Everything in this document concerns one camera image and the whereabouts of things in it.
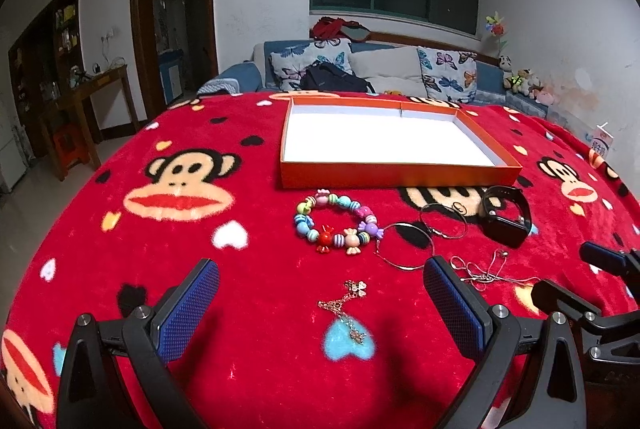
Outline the red monkey print blanket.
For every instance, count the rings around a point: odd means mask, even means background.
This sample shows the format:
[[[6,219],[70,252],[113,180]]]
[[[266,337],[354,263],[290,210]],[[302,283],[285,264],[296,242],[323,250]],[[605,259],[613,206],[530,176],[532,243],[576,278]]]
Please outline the red monkey print blanket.
[[[639,201],[594,152],[547,121],[459,108],[521,163],[532,233],[509,277],[557,279],[610,313],[621,281],[584,241],[639,244]],[[279,159],[288,99],[213,96],[160,115],[102,166],[55,222],[2,334],[1,377],[27,419],[55,424],[61,357],[82,313],[114,319],[156,301],[201,259],[221,285],[169,367],[212,428],[431,428],[469,374],[422,285],[373,253],[393,222],[459,201],[469,230],[436,250],[487,263],[471,186],[289,189]]]

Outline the milk tea cup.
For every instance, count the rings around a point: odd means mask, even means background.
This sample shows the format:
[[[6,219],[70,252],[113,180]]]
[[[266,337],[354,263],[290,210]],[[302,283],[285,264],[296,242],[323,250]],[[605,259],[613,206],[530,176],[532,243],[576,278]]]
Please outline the milk tea cup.
[[[608,157],[608,152],[610,151],[614,141],[614,136],[606,129],[607,126],[607,121],[598,124],[593,129],[590,141],[591,148],[603,159]]]

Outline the white cushion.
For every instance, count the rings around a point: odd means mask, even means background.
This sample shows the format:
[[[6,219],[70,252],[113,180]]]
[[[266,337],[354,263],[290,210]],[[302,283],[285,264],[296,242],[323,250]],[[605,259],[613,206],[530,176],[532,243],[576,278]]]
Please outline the white cushion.
[[[427,97],[415,46],[352,53],[349,64],[354,74],[367,80],[376,93]]]

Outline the left butterfly pillow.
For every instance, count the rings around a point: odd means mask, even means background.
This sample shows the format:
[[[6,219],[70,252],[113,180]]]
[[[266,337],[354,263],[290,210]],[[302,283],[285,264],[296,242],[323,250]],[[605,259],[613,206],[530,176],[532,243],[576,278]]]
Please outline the left butterfly pillow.
[[[345,38],[311,41],[270,53],[270,65],[278,87],[284,91],[298,90],[307,69],[317,63],[330,63],[347,74],[353,74],[349,64],[351,44]]]

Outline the red clothes on sofa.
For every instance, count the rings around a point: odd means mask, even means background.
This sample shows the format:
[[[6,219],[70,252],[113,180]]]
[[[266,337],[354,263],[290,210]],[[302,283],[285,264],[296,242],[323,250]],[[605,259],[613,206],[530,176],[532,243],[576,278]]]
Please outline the red clothes on sofa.
[[[319,41],[348,39],[366,42],[371,37],[371,31],[354,20],[323,16],[311,27],[310,36]]]

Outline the white cabinet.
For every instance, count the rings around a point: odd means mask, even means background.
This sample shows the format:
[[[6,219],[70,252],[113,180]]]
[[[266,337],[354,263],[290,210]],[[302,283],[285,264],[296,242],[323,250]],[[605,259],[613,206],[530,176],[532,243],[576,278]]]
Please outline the white cabinet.
[[[4,106],[1,106],[0,117],[0,170],[1,189],[9,193],[27,172],[20,142]]]

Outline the orange shallow box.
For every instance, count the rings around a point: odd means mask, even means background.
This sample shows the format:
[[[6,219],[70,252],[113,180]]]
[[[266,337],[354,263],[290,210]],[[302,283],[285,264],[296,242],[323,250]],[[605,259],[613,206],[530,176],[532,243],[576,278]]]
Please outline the orange shallow box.
[[[379,96],[288,102],[279,159],[285,188],[511,185],[521,171],[462,109]]]

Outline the butterfly pillow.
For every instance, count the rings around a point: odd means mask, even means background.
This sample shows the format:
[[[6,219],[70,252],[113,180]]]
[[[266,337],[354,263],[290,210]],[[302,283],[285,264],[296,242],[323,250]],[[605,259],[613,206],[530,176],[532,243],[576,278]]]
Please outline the butterfly pillow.
[[[345,38],[311,41],[270,53],[270,65],[278,87],[284,91],[298,90],[307,69],[317,63],[330,63],[347,74],[353,74],[349,64],[351,44]]]
[[[475,54],[438,48],[416,48],[421,79],[428,97],[456,104],[469,104],[477,91]]]

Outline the brown door frame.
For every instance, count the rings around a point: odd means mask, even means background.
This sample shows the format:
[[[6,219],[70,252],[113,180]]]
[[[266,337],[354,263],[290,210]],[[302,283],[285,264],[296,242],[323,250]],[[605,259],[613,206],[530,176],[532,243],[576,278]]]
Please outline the brown door frame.
[[[217,76],[214,0],[130,0],[130,20],[146,118]]]

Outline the plush toys pile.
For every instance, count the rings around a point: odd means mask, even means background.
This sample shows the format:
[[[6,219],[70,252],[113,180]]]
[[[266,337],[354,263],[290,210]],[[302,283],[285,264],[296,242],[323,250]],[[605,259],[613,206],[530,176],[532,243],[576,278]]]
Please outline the plush toys pile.
[[[499,57],[499,68],[503,74],[502,86],[506,91],[523,95],[544,106],[554,103],[554,95],[542,85],[538,76],[530,69],[514,71],[511,59],[507,55]]]

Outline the blue sofa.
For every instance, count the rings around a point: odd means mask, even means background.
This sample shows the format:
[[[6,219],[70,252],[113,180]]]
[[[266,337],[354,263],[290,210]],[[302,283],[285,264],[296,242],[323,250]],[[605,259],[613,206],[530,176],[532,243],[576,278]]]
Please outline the blue sofa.
[[[503,86],[511,68],[506,56],[494,59],[449,46],[347,39],[258,43],[249,60],[205,82],[198,95],[297,90],[306,69],[317,60],[367,80],[378,94],[433,97],[446,104],[506,105],[526,115],[548,115],[548,105]]]

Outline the large silver hoop earring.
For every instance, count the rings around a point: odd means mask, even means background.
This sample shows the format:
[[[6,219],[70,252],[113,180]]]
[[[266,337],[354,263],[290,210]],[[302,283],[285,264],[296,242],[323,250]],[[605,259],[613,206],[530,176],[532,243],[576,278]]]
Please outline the large silver hoop earring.
[[[423,227],[393,222],[378,231],[373,253],[395,270],[416,272],[422,271],[426,260],[434,256],[435,243]]]

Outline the black backpack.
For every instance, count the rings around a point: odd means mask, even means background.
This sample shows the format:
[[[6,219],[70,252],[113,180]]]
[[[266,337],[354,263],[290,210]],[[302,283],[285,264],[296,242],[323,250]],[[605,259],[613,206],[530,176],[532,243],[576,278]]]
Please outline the black backpack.
[[[349,74],[330,62],[317,62],[306,69],[299,89],[319,92],[374,93],[367,80]]]

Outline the colourful artificial flower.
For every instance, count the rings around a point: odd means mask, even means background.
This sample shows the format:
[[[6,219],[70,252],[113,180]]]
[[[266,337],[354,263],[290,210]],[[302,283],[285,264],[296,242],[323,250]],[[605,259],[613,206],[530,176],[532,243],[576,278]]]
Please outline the colourful artificial flower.
[[[496,41],[498,56],[502,55],[502,52],[508,41],[506,40],[506,25],[504,24],[504,18],[495,12],[492,15],[485,17],[485,29],[489,32],[491,37]]]

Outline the black smart watch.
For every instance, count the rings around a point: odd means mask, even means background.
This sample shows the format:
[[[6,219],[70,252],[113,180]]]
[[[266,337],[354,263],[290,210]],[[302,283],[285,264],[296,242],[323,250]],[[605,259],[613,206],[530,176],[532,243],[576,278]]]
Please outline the black smart watch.
[[[483,234],[498,244],[518,248],[533,227],[532,212],[521,189],[494,185],[485,190],[478,206]]]

